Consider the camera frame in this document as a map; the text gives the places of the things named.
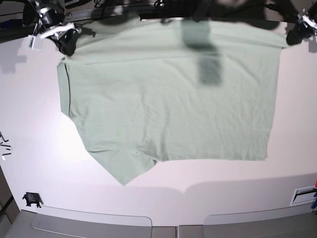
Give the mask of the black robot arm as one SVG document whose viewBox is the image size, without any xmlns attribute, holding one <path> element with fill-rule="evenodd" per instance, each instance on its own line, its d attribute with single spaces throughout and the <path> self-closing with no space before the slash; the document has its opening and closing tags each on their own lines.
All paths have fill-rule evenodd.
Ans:
<svg viewBox="0 0 317 238">
<path fill-rule="evenodd" d="M 38 22 L 35 25 L 31 48 L 39 39 L 50 39 L 58 50 L 67 56 L 74 54 L 76 39 L 74 34 L 81 34 L 82 26 L 67 21 L 70 17 L 65 14 L 61 5 L 56 0 L 31 0 L 31 9 L 34 11 Z M 296 23 L 288 33 L 286 42 L 288 45 L 300 44 L 303 39 L 317 35 L 317 3 L 314 2 L 309 9 L 303 9 L 295 15 Z"/>
</svg>

